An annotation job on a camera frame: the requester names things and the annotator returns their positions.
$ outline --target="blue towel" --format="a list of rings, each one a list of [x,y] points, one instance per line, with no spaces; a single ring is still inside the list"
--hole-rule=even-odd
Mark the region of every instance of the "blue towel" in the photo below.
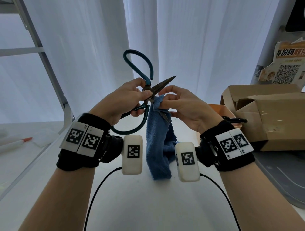
[[[168,123],[159,114],[159,111],[163,111],[171,118],[168,110],[158,109],[163,98],[164,95],[155,97],[146,123],[146,162],[154,180],[171,178],[169,163],[175,160],[174,148],[178,143],[171,120]]]

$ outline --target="scissors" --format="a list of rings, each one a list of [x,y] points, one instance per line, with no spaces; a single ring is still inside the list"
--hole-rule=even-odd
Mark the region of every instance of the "scissors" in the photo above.
[[[149,78],[143,73],[141,72],[128,58],[127,58],[127,55],[128,54],[135,54],[135,55],[138,55],[140,56],[141,58],[143,58],[146,63],[148,64],[149,66],[149,70],[150,70],[150,74],[149,74]],[[143,91],[145,90],[150,90],[152,92],[152,96],[150,96],[149,98],[147,98],[146,100],[144,100],[144,103],[138,107],[135,107],[133,108],[131,111],[137,111],[139,109],[145,109],[145,112],[144,112],[144,118],[142,120],[142,122],[140,123],[140,125],[130,131],[119,131],[119,130],[116,130],[114,128],[114,126],[111,126],[111,130],[113,132],[115,132],[116,134],[119,134],[119,135],[129,135],[129,134],[132,134],[132,133],[135,133],[137,131],[139,131],[143,126],[144,124],[146,123],[146,120],[147,120],[147,117],[148,117],[148,111],[149,111],[149,104],[148,104],[148,101],[150,101],[151,104],[154,103],[154,97],[155,95],[157,95],[166,85],[168,85],[176,76],[173,76],[173,77],[170,77],[164,81],[162,81],[161,83],[158,83],[157,85],[151,87],[151,81],[150,79],[152,80],[153,79],[153,65],[151,63],[151,61],[144,55],[142,54],[141,52],[139,51],[136,51],[136,50],[126,50],[124,53],[123,53],[123,58],[125,60],[125,62],[136,72],[139,74],[139,76],[141,76],[146,84],[145,84],[145,87],[143,88]],[[131,111],[127,112],[127,113],[124,113],[122,114],[121,116],[121,119],[130,115]],[[166,116],[166,114],[164,112],[159,112],[160,115],[167,121],[167,122],[170,122],[170,119],[168,119],[168,117]]]

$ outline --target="brown cardboard box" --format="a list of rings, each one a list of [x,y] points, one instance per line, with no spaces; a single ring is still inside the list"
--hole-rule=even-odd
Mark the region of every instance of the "brown cardboard box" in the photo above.
[[[239,99],[236,115],[256,150],[305,150],[305,93],[255,95]]]
[[[234,114],[239,99],[250,95],[268,95],[301,92],[295,84],[268,84],[268,85],[231,85],[221,95],[220,104],[225,105]]]

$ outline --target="white backdrop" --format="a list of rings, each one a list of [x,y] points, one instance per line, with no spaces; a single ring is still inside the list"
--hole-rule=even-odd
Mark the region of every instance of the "white backdrop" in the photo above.
[[[189,89],[208,103],[219,103],[228,85],[250,83],[279,0],[24,2],[77,116],[124,82],[138,77],[122,57],[129,48],[151,59],[153,85],[177,75],[173,84]],[[148,75],[143,60],[132,56],[132,61]],[[13,67],[22,73],[23,67]],[[24,75],[35,80],[32,73]],[[13,73],[10,77],[16,81],[25,78]],[[49,90],[48,77],[39,81],[48,84],[34,85],[35,90],[11,100],[10,110],[1,107],[0,118],[5,121],[0,123],[62,118],[55,93]],[[30,84],[25,82],[15,89],[5,83],[1,98],[17,98],[16,92]],[[38,99],[25,108],[24,98]]]

